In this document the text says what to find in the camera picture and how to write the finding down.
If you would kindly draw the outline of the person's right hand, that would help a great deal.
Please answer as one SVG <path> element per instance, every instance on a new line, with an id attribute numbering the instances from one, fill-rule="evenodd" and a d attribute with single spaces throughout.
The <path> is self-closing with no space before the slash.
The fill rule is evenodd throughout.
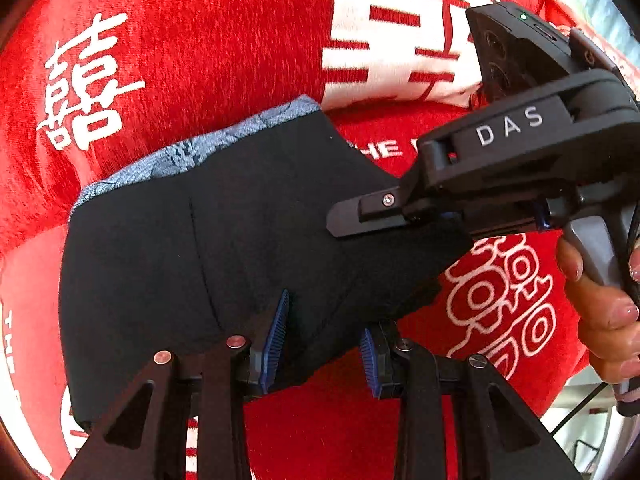
<path id="1" fill-rule="evenodd" d="M 591 281 L 578 250 L 564 237 L 556 262 L 565 276 L 565 296 L 579 316 L 578 338 L 604 382 L 619 384 L 639 375 L 639 307 L 626 292 Z"/>

